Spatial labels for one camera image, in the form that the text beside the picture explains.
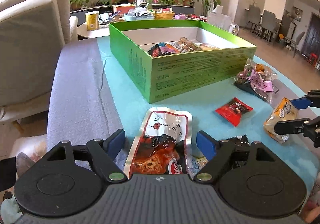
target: red snack bag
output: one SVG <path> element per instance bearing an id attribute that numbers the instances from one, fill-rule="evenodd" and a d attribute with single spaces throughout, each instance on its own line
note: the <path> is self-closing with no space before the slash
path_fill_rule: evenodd
<path id="1" fill-rule="evenodd" d="M 223 116 L 231 124 L 237 126 L 240 123 L 241 116 L 252 110 L 252 107 L 249 107 L 237 98 L 233 98 L 230 102 L 216 109 L 216 112 Z"/>
<path id="2" fill-rule="evenodd" d="M 134 138 L 124 173 L 189 174 L 193 178 L 208 162 L 192 155 L 192 115 L 166 107 L 152 107 Z"/>

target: wall picture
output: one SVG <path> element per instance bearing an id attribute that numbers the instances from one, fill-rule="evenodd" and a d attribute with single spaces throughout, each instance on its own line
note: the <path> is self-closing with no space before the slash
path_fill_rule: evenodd
<path id="1" fill-rule="evenodd" d="M 303 11 L 301 9 L 293 7 L 290 17 L 297 20 L 298 22 L 301 22 L 302 13 Z"/>

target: beige armchair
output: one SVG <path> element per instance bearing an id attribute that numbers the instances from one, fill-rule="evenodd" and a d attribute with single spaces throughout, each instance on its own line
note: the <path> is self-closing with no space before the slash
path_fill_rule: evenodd
<path id="1" fill-rule="evenodd" d="M 0 0 L 0 123 L 49 109 L 60 51 L 77 41 L 69 0 Z"/>

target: wicker basket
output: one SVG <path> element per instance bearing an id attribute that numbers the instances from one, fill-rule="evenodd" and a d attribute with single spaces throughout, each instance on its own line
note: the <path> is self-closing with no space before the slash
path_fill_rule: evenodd
<path id="1" fill-rule="evenodd" d="M 171 13 L 153 13 L 155 19 L 172 19 L 175 15 L 174 12 Z"/>

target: red stool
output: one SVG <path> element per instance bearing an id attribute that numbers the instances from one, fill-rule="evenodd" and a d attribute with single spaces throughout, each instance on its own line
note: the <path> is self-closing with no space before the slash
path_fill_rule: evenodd
<path id="1" fill-rule="evenodd" d="M 318 55 L 314 54 L 313 52 L 310 53 L 309 63 L 313 63 L 313 67 L 316 65 L 318 61 Z"/>

